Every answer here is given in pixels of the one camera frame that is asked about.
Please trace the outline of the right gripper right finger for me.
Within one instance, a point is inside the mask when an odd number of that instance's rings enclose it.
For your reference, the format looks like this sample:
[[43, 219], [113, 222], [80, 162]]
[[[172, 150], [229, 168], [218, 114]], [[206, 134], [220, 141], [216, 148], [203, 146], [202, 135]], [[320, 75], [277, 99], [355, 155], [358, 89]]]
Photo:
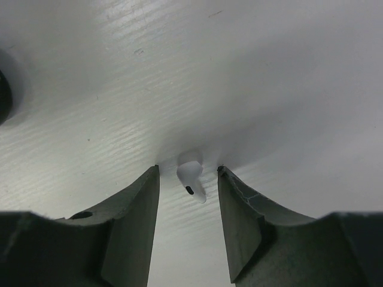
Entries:
[[381, 286], [382, 213], [292, 211], [218, 168], [230, 281], [236, 286]]

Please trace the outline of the white earbud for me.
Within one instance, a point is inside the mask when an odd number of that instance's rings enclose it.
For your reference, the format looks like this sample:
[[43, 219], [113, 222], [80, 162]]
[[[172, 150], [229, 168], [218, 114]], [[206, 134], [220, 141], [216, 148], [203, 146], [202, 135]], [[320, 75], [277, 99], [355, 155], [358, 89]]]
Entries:
[[187, 193], [201, 204], [206, 202], [206, 192], [200, 181], [202, 172], [203, 157], [198, 150], [190, 150], [179, 155], [177, 178]]

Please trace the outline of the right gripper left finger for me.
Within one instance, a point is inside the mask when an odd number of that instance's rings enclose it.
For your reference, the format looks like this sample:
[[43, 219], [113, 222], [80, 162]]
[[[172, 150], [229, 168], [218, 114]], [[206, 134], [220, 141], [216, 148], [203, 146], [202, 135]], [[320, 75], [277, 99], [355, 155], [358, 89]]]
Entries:
[[2, 286], [146, 286], [159, 167], [68, 219], [1, 213]]

